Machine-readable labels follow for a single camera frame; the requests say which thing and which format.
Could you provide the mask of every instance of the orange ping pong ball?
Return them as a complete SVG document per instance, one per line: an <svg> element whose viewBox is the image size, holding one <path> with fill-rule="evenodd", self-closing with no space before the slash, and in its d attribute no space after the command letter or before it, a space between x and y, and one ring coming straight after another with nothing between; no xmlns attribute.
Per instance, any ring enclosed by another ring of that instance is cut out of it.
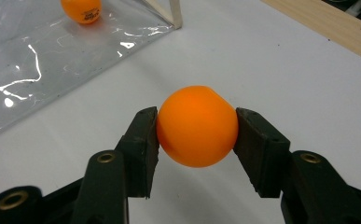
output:
<svg viewBox="0 0 361 224"><path fill-rule="evenodd" d="M102 10L101 0L61 0L61 4L67 16L83 24L96 21Z"/></svg>
<svg viewBox="0 0 361 224"><path fill-rule="evenodd" d="M157 136L173 160L189 167L210 166L226 157L235 145L236 111L209 87L185 87L162 104Z"/></svg>

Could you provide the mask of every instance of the plastic bag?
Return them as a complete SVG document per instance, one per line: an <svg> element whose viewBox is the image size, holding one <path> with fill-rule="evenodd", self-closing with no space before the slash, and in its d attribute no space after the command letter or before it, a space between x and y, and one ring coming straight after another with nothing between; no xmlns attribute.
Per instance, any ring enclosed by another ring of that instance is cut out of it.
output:
<svg viewBox="0 0 361 224"><path fill-rule="evenodd" d="M0 0L0 130L174 30L136 0L80 25L60 1Z"/></svg>

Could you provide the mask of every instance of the white table surface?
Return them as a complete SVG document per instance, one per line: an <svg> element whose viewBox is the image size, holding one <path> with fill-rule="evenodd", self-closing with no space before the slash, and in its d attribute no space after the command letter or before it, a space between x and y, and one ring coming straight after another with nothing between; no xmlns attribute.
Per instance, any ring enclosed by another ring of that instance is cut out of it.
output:
<svg viewBox="0 0 361 224"><path fill-rule="evenodd" d="M44 195L84 175L114 148L137 111L207 85L259 112L291 150L325 156L361 189L361 57L260 1L181 0L184 27L0 133L0 192ZM131 223L284 223L260 199L233 152L203 169L160 150L151 199L130 199Z"/></svg>

